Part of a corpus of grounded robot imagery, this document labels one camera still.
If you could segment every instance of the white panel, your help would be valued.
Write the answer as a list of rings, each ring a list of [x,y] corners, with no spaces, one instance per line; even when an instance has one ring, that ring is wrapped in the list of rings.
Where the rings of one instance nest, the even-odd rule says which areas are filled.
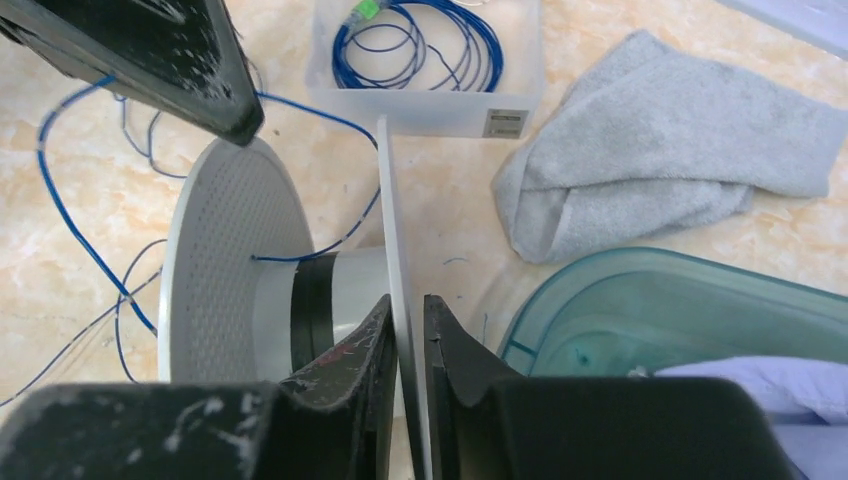
[[[386,116],[377,120],[377,160],[380,167],[380,188],[383,199],[383,229],[386,235],[386,258],[389,265],[389,288],[392,296],[392,319],[398,345],[401,388],[406,407],[409,448],[415,478],[433,478],[430,457],[430,416],[427,408],[427,388],[421,361],[424,358],[423,302],[414,301],[409,284],[406,244],[403,229],[403,208],[395,181],[392,144]],[[411,308],[419,306],[416,311]]]
[[[718,0],[848,59],[848,0]]]

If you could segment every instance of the green connector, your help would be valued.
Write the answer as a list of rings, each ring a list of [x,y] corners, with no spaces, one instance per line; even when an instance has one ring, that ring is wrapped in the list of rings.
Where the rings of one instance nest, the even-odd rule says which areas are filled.
[[[371,20],[380,13],[380,5],[375,0],[362,0],[354,10],[365,17],[365,20]]]

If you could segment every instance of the black plastic part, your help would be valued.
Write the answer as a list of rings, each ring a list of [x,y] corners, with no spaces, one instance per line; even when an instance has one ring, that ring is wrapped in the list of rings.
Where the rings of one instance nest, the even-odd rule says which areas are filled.
[[[336,253],[297,266],[291,298],[291,360],[297,371],[333,344],[333,268]]]
[[[790,480],[764,415],[716,379],[526,378],[425,299],[437,479]]]
[[[0,430],[0,479],[386,479],[388,297],[280,385],[60,385]]]
[[[2,0],[0,32],[64,74],[247,145],[264,114],[222,0]]]

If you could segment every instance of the white perforated disc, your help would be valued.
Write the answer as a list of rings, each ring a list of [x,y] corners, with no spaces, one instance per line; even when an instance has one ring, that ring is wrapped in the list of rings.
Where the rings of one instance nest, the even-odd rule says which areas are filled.
[[[159,379],[257,379],[252,317],[264,265],[313,252],[291,178],[262,140],[212,142],[174,212],[159,298]]]

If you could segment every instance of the marble floor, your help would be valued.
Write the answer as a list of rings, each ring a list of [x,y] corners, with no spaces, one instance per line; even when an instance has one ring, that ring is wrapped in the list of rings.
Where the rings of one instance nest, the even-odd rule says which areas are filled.
[[[713,0],[544,0],[547,89],[532,124],[538,130],[569,85],[628,33],[645,28],[693,54],[747,67],[775,82],[848,108],[848,63]],[[313,2],[227,0],[247,55],[269,91],[308,102],[303,72],[309,56]],[[504,37],[515,34],[505,32]],[[44,115],[80,82],[27,49],[0,40],[0,401],[16,395],[80,329],[116,300],[113,286],[74,242],[52,205],[33,149]],[[131,108],[140,133],[152,115]],[[315,244],[349,228],[377,182],[370,145],[328,132],[315,118],[279,106],[266,109],[260,135],[281,157],[302,197]],[[126,143],[119,109],[97,93],[64,115],[48,149],[51,172],[80,229],[122,273],[147,243],[167,235],[181,181],[160,176]],[[186,173],[209,134],[165,117],[154,152],[163,168]],[[520,302],[556,266],[524,264],[512,252],[492,201],[491,181],[518,145],[513,140],[398,138],[395,157],[405,208],[416,294],[448,299],[475,335],[483,314],[505,327]],[[382,243],[372,215],[343,248]],[[746,215],[716,225],[638,242],[848,294],[848,146],[843,146],[824,199],[758,193]],[[161,265],[150,252],[128,284]],[[445,263],[454,257],[468,261]],[[493,311],[492,293],[511,287],[511,303]],[[154,317],[158,283],[136,298]],[[125,381],[112,317],[92,328],[36,384]],[[156,341],[131,312],[122,313],[129,368],[156,378]],[[495,348],[496,335],[485,339]],[[14,404],[0,408],[0,421]],[[403,456],[393,478],[410,476]]]

